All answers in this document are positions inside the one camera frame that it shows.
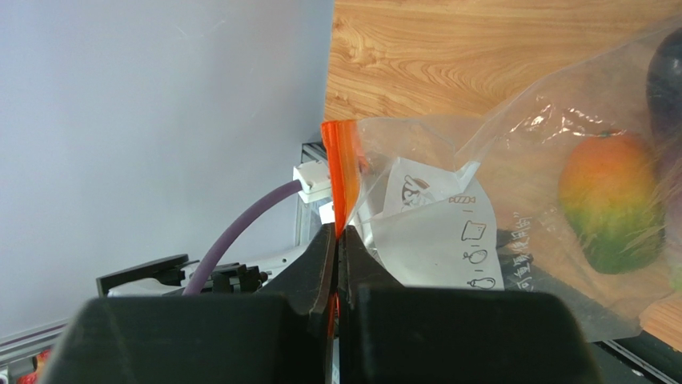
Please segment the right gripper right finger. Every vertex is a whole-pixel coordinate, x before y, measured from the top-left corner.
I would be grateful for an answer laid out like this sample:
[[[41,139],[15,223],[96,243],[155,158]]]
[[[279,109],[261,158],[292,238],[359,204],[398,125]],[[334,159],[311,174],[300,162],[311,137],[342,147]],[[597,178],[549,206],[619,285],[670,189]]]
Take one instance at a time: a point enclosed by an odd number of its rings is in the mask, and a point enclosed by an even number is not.
[[[600,383],[569,309],[544,293],[408,288],[356,228],[338,239],[343,383]]]

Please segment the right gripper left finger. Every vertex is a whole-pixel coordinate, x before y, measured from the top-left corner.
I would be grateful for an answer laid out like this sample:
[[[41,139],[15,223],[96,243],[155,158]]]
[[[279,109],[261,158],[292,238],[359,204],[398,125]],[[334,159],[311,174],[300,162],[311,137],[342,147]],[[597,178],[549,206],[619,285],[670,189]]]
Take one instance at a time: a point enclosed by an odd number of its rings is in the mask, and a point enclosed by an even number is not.
[[[329,383],[335,228],[251,294],[96,298],[60,336],[43,383]]]

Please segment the clear orange zip bag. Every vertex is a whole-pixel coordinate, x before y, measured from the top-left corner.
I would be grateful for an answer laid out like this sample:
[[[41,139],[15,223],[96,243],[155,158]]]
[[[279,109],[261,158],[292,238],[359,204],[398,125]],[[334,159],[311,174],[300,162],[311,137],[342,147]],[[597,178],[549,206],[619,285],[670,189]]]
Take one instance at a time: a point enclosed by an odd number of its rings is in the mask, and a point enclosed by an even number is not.
[[[548,293],[589,341],[637,335],[650,305],[681,291],[681,159],[660,171],[646,99],[650,61],[677,29],[650,26],[482,118],[325,122],[335,224],[406,286]],[[626,274],[592,269],[557,198],[569,154],[604,131],[650,146],[664,208],[661,255]]]

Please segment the fake mango green orange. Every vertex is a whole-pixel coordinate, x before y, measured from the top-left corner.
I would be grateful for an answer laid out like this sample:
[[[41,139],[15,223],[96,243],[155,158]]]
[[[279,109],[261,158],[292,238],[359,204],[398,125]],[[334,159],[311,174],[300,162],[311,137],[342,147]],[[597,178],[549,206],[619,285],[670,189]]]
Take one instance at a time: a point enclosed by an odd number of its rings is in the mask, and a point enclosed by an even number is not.
[[[626,274],[654,263],[664,246],[664,208],[652,149],[638,134],[604,131],[569,154],[558,202],[587,263]]]

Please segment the purple fake eggplant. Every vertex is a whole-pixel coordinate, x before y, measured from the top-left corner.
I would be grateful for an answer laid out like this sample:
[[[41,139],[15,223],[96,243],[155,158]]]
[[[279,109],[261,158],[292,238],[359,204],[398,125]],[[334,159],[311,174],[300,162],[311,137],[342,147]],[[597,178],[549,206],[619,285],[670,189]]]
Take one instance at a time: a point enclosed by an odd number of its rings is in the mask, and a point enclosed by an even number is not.
[[[648,67],[646,99],[659,169],[666,173],[681,159],[681,29],[656,49]]]

